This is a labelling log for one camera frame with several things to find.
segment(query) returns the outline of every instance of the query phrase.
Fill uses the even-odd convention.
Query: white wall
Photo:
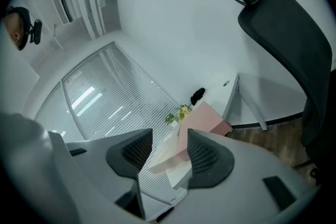
[[[336,23],[326,0],[297,0],[321,27],[336,53]],[[239,27],[243,8],[233,0],[118,0],[122,30],[181,82],[188,103],[200,87],[240,72],[266,120],[302,112],[305,95],[290,73]],[[256,122],[244,102],[235,100],[231,124]]]
[[[60,43],[73,37],[79,29],[84,32],[79,19],[75,19],[70,24],[62,24],[53,0],[11,0],[9,5],[26,7],[29,10],[32,24],[36,19],[40,19],[43,23],[40,44],[30,44],[28,41],[26,48],[21,52],[34,69],[37,69],[41,64],[40,60],[49,54],[50,47],[57,47],[52,41],[54,25],[56,25],[56,37]]]
[[[33,88],[23,114],[33,119],[43,102],[46,100],[57,83],[76,65],[82,62],[100,48],[115,42],[128,56],[132,58],[158,85],[168,89],[174,96],[179,96],[176,87],[179,82],[169,73],[169,69],[158,63],[150,53],[134,42],[121,31],[115,31],[104,35],[96,40],[89,40],[82,35],[76,35],[67,41],[64,47],[66,51],[55,51],[42,64],[39,70],[39,80]]]
[[[38,80],[13,44],[3,22],[0,22],[0,111],[22,113],[26,100]]]

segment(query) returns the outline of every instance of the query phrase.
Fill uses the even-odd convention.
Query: desk leg
[[[261,112],[258,109],[258,106],[256,105],[256,103],[254,102],[253,98],[251,97],[251,95],[248,93],[248,91],[246,90],[246,88],[242,85],[239,84],[238,87],[238,91],[241,95],[241,97],[243,97],[243,99],[245,100],[245,102],[247,103],[248,107],[251,109],[254,117],[256,118],[256,120],[259,122],[261,128],[265,131],[267,130],[267,124],[264,120],[264,118],[262,117]]]

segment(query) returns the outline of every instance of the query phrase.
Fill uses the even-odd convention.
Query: air conditioner vent
[[[63,24],[67,24],[69,22],[72,21],[72,17],[70,16],[70,14],[67,12],[67,6],[64,0],[52,0],[54,5],[55,5],[55,9],[57,11],[57,14],[60,18],[60,20],[62,21]]]

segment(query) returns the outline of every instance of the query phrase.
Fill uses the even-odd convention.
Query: small bouquet
[[[166,119],[165,119],[164,122],[165,122],[166,124],[171,124],[174,120],[175,120],[174,115],[173,115],[172,113],[170,113],[170,114],[166,117]]]
[[[177,116],[180,121],[184,119],[185,116],[187,116],[191,112],[191,108],[187,106],[186,104],[182,104],[180,106],[180,109],[177,111]]]

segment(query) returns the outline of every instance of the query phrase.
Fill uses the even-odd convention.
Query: desk
[[[232,73],[231,75],[226,76],[223,80],[223,83],[206,89],[203,97],[196,103],[195,108],[198,107],[203,101],[208,103],[224,120],[228,120],[230,106],[235,94],[240,94],[244,101],[247,103],[252,113],[254,114],[256,120],[259,122],[263,130],[267,129],[265,120],[263,119],[261,113],[254,100],[248,93],[248,91],[239,85],[239,75],[237,73]],[[167,138],[176,135],[178,132],[179,126],[175,127],[171,133],[169,133],[166,138],[162,139],[160,145],[157,147],[157,151],[160,150],[163,153],[163,143],[167,141]],[[173,144],[176,142],[176,139],[171,143],[166,143],[166,147],[173,147]],[[172,155],[172,148],[166,148],[166,151],[170,152]],[[162,156],[159,152],[155,153],[156,156]],[[153,156],[152,163],[158,163],[158,159]],[[190,161],[184,161],[177,163],[172,163],[171,166],[165,170],[167,177],[171,186],[174,189],[181,187],[191,176],[192,176],[192,166]]]

